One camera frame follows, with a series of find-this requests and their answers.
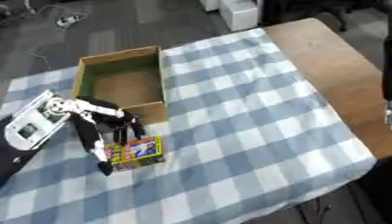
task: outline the cardboard box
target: cardboard box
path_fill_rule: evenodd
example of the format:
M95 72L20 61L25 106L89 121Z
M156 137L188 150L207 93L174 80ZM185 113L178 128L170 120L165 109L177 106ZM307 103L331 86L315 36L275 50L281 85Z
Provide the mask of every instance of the cardboard box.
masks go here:
M143 124L165 120L160 48L150 46L80 59L71 97L88 95L141 115Z

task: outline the robotic hand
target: robotic hand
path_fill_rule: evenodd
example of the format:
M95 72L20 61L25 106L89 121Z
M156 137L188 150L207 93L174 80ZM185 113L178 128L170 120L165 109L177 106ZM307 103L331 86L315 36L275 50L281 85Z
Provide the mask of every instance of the robotic hand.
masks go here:
M87 97L64 100L46 90L14 115L0 120L0 186L22 169L68 120L74 124L85 150L96 156L98 167L106 176L113 169L97 124L114 129L115 141L122 144L127 141L128 126L136 138L145 135L138 117L113 103Z
M119 109L114 103L89 97L79 97L69 101L71 103L67 108L73 112L71 122L78 132L83 147L86 152L95 154L99 160L99 169L106 176L110 175L113 167L106 157L104 142L97 124L106 124L115 130L114 140L119 144L126 144L128 126L133 129L135 137L141 139L145 135L143 126L135 115Z

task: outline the white container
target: white container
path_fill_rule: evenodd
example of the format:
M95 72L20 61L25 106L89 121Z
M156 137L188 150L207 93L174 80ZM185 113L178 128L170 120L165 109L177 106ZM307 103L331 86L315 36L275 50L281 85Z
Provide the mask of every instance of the white container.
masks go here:
M200 0L205 11L217 11L221 0Z
M251 0L221 0L219 10L232 32L257 26L258 9Z

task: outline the blue checkered tablecloth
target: blue checkered tablecloth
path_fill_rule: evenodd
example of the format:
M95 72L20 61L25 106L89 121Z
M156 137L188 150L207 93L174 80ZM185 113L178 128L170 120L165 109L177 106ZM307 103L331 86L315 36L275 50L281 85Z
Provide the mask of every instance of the blue checkered tablecloth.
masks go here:
M261 29L163 51L167 161L106 178L66 126L0 189L1 223L240 223L365 174L369 150ZM2 115L75 68L11 82Z

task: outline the gray carpet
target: gray carpet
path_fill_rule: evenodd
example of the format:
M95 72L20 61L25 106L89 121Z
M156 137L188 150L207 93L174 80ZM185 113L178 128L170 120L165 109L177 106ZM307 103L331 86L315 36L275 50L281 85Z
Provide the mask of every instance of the gray carpet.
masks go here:
M37 7L45 0L35 0ZM16 1L13 9L21 8ZM35 73L76 66L82 56L109 53L139 46L178 46L199 39L229 33L217 13L205 13L198 0L91 0L62 5L88 17L68 31L56 27L59 16L70 15L58 8L48 8L39 15L0 24L0 99L9 80ZM337 30L336 20L326 14L322 21ZM377 10L359 10L347 15L349 31L339 35L372 63L382 67L382 40L386 35L386 16ZM33 56L45 56L45 61ZM361 218L353 196L344 187L322 197L332 210L323 224L381 224L377 212L358 191L368 222ZM314 221L314 200L302 205L306 216ZM303 224L294 208L250 221L248 224Z

